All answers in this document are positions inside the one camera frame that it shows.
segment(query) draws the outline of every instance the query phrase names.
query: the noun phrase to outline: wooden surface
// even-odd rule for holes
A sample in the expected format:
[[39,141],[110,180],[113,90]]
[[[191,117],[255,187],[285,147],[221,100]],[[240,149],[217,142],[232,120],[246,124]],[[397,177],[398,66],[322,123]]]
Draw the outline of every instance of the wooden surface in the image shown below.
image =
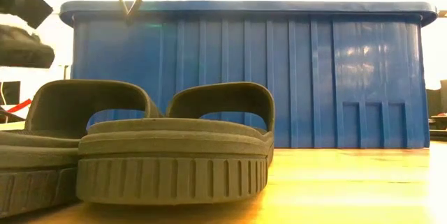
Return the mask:
[[0,223],[447,223],[447,143],[431,149],[278,149],[268,186],[244,202],[75,204]]

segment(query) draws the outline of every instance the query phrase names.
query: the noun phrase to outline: red strap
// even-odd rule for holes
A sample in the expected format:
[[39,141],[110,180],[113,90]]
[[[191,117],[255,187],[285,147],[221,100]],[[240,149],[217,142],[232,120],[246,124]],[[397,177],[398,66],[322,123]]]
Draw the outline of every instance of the red strap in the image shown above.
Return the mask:
[[10,108],[10,109],[8,110],[8,112],[10,112],[10,113],[14,113],[14,112],[16,112],[16,111],[19,111],[19,110],[25,108],[26,106],[28,106],[28,105],[30,105],[30,104],[31,104],[31,99],[26,99],[23,103],[20,103],[20,104],[18,104],[18,105],[16,105],[16,106]]

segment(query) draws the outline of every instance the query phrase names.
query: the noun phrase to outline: bin rim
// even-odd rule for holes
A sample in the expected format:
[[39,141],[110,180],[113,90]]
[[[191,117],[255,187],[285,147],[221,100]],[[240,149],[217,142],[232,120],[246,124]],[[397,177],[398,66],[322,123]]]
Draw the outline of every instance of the bin rim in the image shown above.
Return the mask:
[[[298,14],[398,14],[420,15],[421,26],[438,17],[437,8],[427,2],[329,2],[329,1],[145,1],[140,12],[287,12]],[[68,1],[59,13],[62,22],[73,26],[80,13],[122,12],[118,1]]]

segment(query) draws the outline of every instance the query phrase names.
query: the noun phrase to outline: slide sandal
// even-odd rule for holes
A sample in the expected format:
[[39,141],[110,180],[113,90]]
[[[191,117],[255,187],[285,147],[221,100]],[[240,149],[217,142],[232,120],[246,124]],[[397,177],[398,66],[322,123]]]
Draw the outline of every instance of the slide sandal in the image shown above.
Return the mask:
[[61,80],[42,86],[25,129],[0,131],[0,218],[76,200],[78,145],[90,117],[108,109],[156,117],[150,103],[140,87],[123,82]]
[[[200,119],[250,112],[267,130]],[[252,82],[205,85],[175,95],[167,117],[93,125],[79,145],[77,196],[105,204],[202,204],[261,192],[273,157],[274,102]]]

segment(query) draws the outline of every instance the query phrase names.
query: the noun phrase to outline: blue plastic bin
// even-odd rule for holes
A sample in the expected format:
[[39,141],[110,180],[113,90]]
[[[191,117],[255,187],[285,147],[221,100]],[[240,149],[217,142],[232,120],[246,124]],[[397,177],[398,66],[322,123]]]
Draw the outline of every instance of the blue plastic bin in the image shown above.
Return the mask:
[[436,18],[427,3],[162,1],[128,27],[118,2],[61,8],[75,32],[73,78],[137,84],[162,110],[188,87],[257,82],[274,95],[275,146],[288,148],[428,147],[420,28]]

